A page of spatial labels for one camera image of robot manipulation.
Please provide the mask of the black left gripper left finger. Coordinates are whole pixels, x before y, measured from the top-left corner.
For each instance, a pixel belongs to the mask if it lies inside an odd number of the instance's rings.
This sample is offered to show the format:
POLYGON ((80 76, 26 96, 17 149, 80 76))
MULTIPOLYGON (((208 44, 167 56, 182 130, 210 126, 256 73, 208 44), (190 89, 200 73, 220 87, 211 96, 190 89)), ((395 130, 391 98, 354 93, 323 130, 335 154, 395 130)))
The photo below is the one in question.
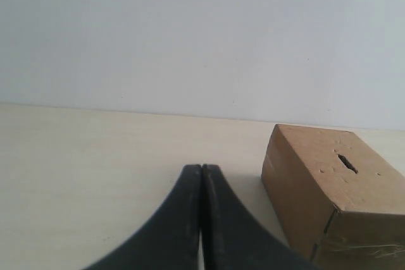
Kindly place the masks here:
POLYGON ((183 167, 158 210, 128 240, 88 269, 198 269, 198 164, 183 167))

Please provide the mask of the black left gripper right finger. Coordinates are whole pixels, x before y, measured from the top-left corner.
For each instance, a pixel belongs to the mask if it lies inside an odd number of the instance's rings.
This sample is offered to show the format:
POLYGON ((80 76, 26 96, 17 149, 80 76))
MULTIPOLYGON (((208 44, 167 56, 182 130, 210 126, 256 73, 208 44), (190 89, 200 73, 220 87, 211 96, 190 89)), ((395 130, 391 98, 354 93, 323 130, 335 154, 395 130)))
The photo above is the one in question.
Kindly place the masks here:
POLYGON ((213 164, 202 166, 201 233, 206 269, 316 269, 256 220, 213 164))

